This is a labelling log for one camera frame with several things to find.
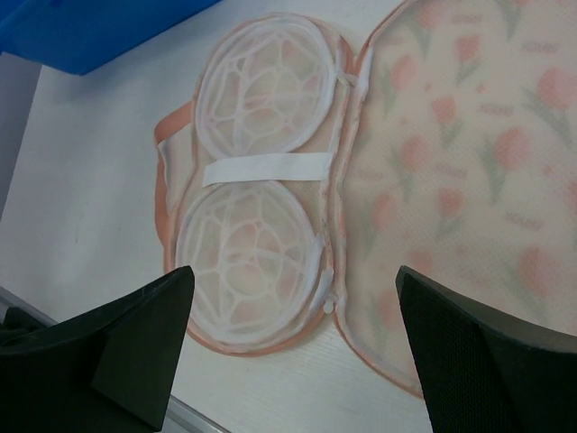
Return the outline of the floral mesh laundry bag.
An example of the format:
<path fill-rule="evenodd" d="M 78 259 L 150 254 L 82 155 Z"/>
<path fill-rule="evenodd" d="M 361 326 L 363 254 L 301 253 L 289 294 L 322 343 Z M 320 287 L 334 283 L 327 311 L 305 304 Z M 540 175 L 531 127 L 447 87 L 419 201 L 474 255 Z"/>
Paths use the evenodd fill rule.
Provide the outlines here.
<path fill-rule="evenodd" d="M 395 289 L 408 266 L 576 331 L 576 4 L 405 1 L 359 53 L 301 14 L 240 24 L 155 128 L 167 270 L 188 334 L 223 355 L 330 315 L 421 394 Z"/>

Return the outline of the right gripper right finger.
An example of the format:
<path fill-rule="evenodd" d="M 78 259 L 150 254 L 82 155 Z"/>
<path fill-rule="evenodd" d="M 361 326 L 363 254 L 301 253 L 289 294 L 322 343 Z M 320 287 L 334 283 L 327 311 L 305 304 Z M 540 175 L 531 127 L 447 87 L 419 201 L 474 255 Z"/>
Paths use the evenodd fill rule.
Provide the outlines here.
<path fill-rule="evenodd" d="M 435 432 L 574 432 L 576 338 L 402 266 L 398 300 Z"/>

